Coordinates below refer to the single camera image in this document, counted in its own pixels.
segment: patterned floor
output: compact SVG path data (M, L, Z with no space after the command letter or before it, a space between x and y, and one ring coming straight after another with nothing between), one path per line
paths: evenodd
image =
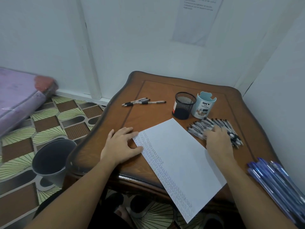
M60 190L32 171L35 153L58 138L79 143L104 107L54 96L0 139L0 229L23 228L38 206Z

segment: sheet of paper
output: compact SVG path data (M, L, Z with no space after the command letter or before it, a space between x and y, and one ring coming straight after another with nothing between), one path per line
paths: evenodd
M187 223L226 184L207 150L173 118L133 140Z
M222 0L180 0L173 40L204 46Z

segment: mattress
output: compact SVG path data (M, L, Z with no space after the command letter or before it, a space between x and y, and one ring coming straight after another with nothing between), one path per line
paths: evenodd
M57 88L50 77L0 68L0 137L31 115Z

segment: mesh pen holder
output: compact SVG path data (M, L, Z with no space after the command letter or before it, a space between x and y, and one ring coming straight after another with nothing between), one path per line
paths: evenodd
M173 116L179 120L188 119L192 107L196 103L196 97L187 92L178 92L175 98L176 101L172 111Z

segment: wooden table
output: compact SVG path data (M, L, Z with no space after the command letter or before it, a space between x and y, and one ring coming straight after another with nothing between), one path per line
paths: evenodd
M135 71L129 75L124 87L111 99L89 135L70 154L67 161L70 177L78 179L98 163L111 129L117 131L122 127L132 126L134 131L142 131L162 123L173 117L172 110L177 92L189 92L196 96L201 91L211 92L213 97L217 97L209 118L228 119L242 139L244 146L234 149L234 157L245 172L246 164L256 161L257 157L277 161L268 138L246 107L238 90ZM151 101L166 100L167 103L132 107L121 105L143 97L148 97ZM176 120L186 130L196 118L191 115L187 120ZM197 140L205 146L205 141L198 138ZM129 146L135 148L134 142L131 141ZM108 185L120 191L148 194L159 201L170 200L161 182L141 154L117 167ZM231 200L227 186L215 198Z

